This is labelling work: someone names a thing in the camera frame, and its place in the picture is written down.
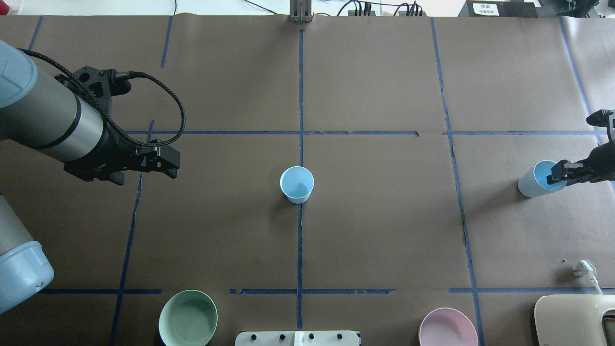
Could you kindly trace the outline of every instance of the white floor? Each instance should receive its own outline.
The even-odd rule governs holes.
[[[171,15],[175,9],[173,0],[4,0],[14,15]],[[372,0],[400,4],[401,0]],[[280,14],[289,13],[288,0],[253,0],[253,2]],[[346,0],[312,0],[312,11],[336,15]],[[465,0],[420,0],[417,1],[431,17],[456,17]],[[376,15],[392,15],[395,6],[376,6]],[[597,5],[598,13],[615,18],[615,9],[607,6],[607,0]],[[199,15],[267,15],[243,0],[177,0],[177,13]]]

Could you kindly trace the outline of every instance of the light blue plastic cup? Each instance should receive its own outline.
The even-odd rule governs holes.
[[[194,289],[175,294],[158,319],[166,346],[205,346],[218,326],[218,310],[208,295]]]
[[[561,181],[549,185],[547,176],[551,175],[551,168],[555,166],[555,162],[543,160],[534,165],[526,174],[519,179],[517,187],[519,192],[526,197],[538,197],[560,191],[566,187],[566,182]]]
[[[280,188],[289,201],[301,204],[307,201],[312,193],[314,176],[304,167],[291,167],[282,173]]]

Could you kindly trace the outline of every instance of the pink bowl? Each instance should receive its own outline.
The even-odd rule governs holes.
[[[421,346],[478,346],[472,321],[453,308],[438,308],[425,316],[419,327]]]

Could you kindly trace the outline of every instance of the red object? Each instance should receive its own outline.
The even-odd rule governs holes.
[[[5,15],[9,13],[9,5],[4,2],[4,0],[0,0],[0,15]]]

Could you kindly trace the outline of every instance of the green bowl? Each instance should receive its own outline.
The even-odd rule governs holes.
[[[218,325],[218,310],[208,295],[197,290],[175,294],[162,308],[158,330],[167,346],[204,346]]]

